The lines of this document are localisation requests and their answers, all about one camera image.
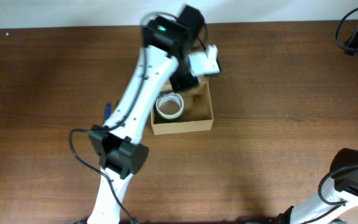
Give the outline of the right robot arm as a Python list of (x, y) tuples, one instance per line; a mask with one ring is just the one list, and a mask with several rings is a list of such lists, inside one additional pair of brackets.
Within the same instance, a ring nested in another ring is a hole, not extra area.
[(341, 223), (337, 218), (354, 207), (358, 207), (358, 150), (343, 148), (335, 155), (317, 192), (270, 223)]

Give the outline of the blue ballpoint pen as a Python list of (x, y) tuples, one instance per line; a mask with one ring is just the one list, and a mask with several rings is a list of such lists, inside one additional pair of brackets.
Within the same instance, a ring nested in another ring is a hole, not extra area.
[(104, 110), (104, 120), (107, 120), (109, 118), (110, 113), (111, 113), (111, 103), (107, 102), (106, 108)]

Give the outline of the white masking tape roll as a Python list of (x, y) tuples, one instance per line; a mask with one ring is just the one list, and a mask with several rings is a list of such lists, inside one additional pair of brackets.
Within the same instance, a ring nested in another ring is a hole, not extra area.
[(184, 111), (184, 99), (181, 95), (174, 92), (164, 93), (157, 98), (155, 107), (158, 113), (167, 119), (175, 119)]

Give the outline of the open cardboard box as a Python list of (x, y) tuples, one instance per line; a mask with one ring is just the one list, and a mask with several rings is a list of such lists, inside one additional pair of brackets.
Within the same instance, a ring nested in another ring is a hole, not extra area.
[[(212, 128), (214, 115), (209, 91), (209, 80), (199, 79), (200, 85), (196, 88), (178, 93), (184, 99), (184, 111), (181, 120), (174, 123), (154, 123), (154, 108), (150, 114), (152, 131), (155, 135), (208, 131)], [(160, 93), (173, 92), (171, 84), (167, 82)]]

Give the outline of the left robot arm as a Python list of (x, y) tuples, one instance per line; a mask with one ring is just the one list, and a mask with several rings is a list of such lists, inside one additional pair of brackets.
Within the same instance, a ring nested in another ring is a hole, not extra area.
[(218, 74), (216, 46), (193, 46), (206, 28), (201, 12), (186, 5), (179, 16), (151, 12), (140, 21), (142, 46), (134, 74), (116, 109), (101, 126), (86, 133), (99, 156), (101, 182), (87, 223), (119, 223), (131, 178), (148, 156), (141, 144), (145, 124), (166, 82), (173, 91), (198, 86), (199, 78)]

